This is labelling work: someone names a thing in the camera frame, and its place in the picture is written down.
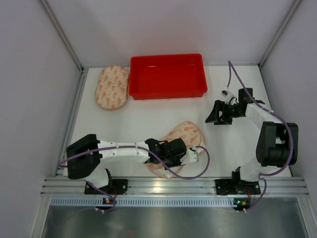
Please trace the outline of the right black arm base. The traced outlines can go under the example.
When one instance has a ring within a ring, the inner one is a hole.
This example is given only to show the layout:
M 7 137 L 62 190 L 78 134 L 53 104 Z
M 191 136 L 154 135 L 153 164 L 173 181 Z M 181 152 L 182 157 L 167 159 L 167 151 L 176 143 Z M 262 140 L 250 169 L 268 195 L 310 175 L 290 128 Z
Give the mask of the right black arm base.
M 260 195 L 259 182 L 249 182 L 244 180 L 216 179 L 215 188 L 217 195 Z

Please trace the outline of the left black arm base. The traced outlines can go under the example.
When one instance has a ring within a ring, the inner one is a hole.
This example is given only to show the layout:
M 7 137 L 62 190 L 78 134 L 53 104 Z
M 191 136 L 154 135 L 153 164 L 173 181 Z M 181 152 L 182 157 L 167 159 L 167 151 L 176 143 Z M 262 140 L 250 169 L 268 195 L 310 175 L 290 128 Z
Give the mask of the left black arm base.
M 112 179 L 109 182 L 109 185 L 99 188 L 98 190 L 94 189 L 91 185 L 86 182 L 84 194 L 86 195 L 95 195 L 105 193 L 109 195 L 124 195 L 128 189 L 128 180 L 127 179 Z

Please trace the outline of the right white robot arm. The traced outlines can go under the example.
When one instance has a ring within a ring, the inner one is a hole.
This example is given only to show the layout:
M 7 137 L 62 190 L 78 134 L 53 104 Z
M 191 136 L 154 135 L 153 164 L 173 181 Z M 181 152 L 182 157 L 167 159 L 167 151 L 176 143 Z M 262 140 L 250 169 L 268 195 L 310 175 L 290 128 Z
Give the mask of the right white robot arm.
M 232 172 L 235 184 L 252 184 L 261 176 L 275 176 L 297 161 L 298 126 L 283 122 L 262 100 L 253 97 L 252 88 L 240 89 L 235 97 L 227 89 L 223 101 L 216 100 L 206 123 L 231 125 L 234 118 L 248 118 L 260 130 L 256 155 Z

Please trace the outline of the pink floral laundry bag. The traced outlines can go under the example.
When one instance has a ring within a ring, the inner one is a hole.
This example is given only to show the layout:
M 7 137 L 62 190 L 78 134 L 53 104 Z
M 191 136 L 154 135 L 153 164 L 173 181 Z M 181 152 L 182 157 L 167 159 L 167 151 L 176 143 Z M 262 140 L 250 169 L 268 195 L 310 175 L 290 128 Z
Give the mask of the pink floral laundry bag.
M 201 130 L 191 121 L 184 121 L 170 131 L 166 136 L 160 140 L 172 141 L 174 139 L 181 138 L 186 148 L 189 149 L 193 146 L 206 146 L 206 140 Z M 170 179 L 175 178 L 170 171 L 166 170 L 162 164 L 146 164 L 148 169 L 157 177 Z
M 129 72 L 120 65 L 101 70 L 95 90 L 95 101 L 105 110 L 123 107 L 128 99 Z

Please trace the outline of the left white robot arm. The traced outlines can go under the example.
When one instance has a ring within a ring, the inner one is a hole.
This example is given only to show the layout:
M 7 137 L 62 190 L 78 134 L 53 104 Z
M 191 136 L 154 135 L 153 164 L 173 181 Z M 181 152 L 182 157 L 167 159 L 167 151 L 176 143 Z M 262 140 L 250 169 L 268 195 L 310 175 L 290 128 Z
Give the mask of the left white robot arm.
M 67 176 L 69 179 L 86 179 L 97 188 L 109 185 L 111 180 L 106 163 L 134 162 L 169 168 L 181 166 L 187 146 L 181 138 L 173 140 L 147 139 L 138 143 L 114 143 L 88 134 L 66 148 Z

